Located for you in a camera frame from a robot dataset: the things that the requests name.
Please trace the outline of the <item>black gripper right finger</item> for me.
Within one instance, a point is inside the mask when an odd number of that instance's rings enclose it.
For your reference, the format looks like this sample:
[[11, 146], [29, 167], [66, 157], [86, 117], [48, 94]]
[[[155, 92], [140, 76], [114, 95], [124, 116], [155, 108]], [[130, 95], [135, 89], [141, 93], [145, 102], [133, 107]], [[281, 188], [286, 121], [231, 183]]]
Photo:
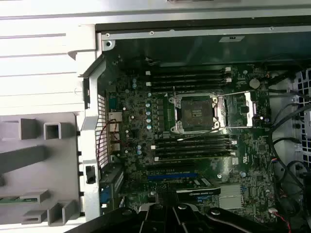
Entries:
[[206, 214], [179, 201], [173, 191], [173, 211], [185, 233], [268, 233], [270, 228], [221, 208], [210, 208]]

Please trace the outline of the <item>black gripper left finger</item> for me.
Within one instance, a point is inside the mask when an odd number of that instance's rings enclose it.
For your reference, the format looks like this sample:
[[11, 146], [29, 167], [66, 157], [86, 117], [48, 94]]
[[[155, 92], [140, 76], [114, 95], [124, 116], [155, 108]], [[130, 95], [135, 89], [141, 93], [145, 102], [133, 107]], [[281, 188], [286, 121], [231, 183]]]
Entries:
[[142, 206], [137, 213], [121, 207], [70, 230], [71, 233], [165, 233], [173, 226], [173, 211], [178, 205], [175, 191], [157, 194], [155, 203]]

